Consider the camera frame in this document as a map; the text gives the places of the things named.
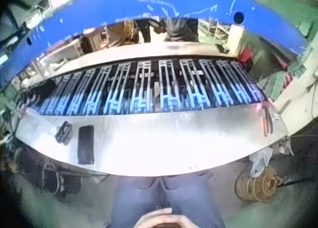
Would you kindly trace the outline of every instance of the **green wall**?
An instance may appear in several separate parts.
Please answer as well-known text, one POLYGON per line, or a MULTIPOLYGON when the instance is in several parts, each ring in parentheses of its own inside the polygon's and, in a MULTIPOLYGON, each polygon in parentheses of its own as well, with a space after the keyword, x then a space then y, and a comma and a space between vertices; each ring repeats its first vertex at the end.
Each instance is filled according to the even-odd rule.
POLYGON ((301 25, 302 22, 304 22, 305 24, 312 22, 308 36, 306 37, 308 41, 312 41, 315 33, 318 30, 318 2, 310 0, 258 1, 279 13, 297 28, 301 25))

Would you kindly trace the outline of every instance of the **jeans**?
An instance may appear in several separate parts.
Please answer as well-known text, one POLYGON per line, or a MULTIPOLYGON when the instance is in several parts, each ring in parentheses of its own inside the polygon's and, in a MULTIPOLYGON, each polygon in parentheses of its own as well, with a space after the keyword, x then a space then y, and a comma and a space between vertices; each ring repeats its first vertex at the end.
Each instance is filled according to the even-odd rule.
POLYGON ((172 208, 201 228, 224 228, 211 196, 209 171, 167 177, 118 177, 111 215, 112 228, 132 228, 139 218, 157 209, 172 208))

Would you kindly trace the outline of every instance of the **ceiling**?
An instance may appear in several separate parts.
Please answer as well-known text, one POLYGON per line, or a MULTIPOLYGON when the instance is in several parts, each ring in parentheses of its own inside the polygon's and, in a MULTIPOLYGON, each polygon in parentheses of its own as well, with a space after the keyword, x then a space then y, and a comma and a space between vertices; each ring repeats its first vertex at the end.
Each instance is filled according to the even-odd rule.
POLYGON ((0 41, 17 31, 34 6, 42 0, 1 0, 0 41))

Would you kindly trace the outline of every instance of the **plastic bag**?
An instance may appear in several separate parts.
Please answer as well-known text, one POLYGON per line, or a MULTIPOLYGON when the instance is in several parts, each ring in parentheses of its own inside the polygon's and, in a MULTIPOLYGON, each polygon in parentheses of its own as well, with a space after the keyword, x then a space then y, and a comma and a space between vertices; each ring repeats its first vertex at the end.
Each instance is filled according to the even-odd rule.
POLYGON ((249 160, 253 163, 252 169, 250 170, 251 177, 259 177, 262 174, 265 167, 268 166, 272 154, 273 149, 265 147, 249 156, 249 160))

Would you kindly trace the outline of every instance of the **conveyor belt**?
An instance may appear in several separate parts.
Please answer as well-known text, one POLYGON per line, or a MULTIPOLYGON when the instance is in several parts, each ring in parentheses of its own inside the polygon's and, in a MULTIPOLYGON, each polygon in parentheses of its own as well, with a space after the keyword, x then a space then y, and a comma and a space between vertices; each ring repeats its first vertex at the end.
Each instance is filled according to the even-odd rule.
POLYGON ((204 110, 265 100, 241 63, 235 60, 178 58, 122 62, 60 76, 54 81, 56 88, 42 105, 37 105, 42 115, 204 110))

